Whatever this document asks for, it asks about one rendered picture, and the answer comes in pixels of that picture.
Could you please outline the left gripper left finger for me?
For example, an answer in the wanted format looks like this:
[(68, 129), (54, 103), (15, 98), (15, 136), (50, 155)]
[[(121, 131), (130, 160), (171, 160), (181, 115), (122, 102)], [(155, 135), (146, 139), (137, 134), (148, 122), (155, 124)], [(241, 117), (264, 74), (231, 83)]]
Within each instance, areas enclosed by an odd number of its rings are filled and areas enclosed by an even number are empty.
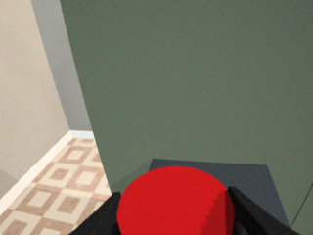
[(120, 235), (117, 210), (120, 192), (114, 192), (92, 214), (68, 235)]

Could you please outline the dark grey wall shelves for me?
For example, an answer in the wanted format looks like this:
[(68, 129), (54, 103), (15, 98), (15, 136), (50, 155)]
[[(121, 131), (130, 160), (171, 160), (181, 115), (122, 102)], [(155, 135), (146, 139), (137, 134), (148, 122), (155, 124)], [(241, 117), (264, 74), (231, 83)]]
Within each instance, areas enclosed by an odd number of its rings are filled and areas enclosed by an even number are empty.
[(166, 166), (189, 166), (219, 180), (228, 191), (235, 186), (288, 228), (286, 213), (267, 164), (226, 164), (153, 159), (150, 170)]

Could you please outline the clear bottle with red cap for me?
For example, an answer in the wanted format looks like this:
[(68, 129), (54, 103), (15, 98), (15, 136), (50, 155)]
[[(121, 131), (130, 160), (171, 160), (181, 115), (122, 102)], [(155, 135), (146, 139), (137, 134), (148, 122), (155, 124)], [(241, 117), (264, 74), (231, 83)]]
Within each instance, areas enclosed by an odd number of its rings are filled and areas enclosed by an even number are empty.
[(232, 235), (235, 209), (227, 189), (212, 175), (166, 166), (125, 189), (116, 218), (120, 235)]

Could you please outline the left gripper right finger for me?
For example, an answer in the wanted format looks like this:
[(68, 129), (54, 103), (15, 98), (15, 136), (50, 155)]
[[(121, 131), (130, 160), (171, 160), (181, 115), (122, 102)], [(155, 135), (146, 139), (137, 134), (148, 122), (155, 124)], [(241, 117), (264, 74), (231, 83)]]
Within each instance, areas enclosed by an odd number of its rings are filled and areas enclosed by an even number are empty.
[(232, 235), (300, 235), (234, 186), (228, 192), (235, 209)]

